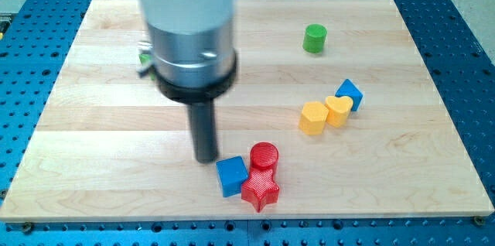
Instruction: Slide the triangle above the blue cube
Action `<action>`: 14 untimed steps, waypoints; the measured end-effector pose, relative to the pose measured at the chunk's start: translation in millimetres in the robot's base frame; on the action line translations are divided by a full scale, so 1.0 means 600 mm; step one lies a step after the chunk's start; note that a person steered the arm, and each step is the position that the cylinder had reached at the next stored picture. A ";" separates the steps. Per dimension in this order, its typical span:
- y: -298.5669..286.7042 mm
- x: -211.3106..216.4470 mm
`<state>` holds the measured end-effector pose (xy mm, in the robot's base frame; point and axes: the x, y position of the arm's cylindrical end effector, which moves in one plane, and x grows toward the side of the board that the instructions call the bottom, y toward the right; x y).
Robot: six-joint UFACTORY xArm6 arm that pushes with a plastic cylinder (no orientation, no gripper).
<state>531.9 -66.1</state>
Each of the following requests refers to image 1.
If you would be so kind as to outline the green block behind arm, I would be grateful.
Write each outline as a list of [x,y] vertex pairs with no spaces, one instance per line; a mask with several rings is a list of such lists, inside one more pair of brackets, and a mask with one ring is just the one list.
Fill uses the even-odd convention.
[[141,67],[138,70],[140,78],[149,76],[151,80],[155,80],[155,69],[151,53],[140,53],[138,55]]

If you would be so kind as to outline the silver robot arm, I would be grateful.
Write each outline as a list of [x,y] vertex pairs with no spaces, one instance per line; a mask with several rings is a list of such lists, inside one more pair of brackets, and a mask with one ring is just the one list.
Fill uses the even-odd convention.
[[140,0],[155,67],[168,82],[206,87],[234,65],[234,0]]

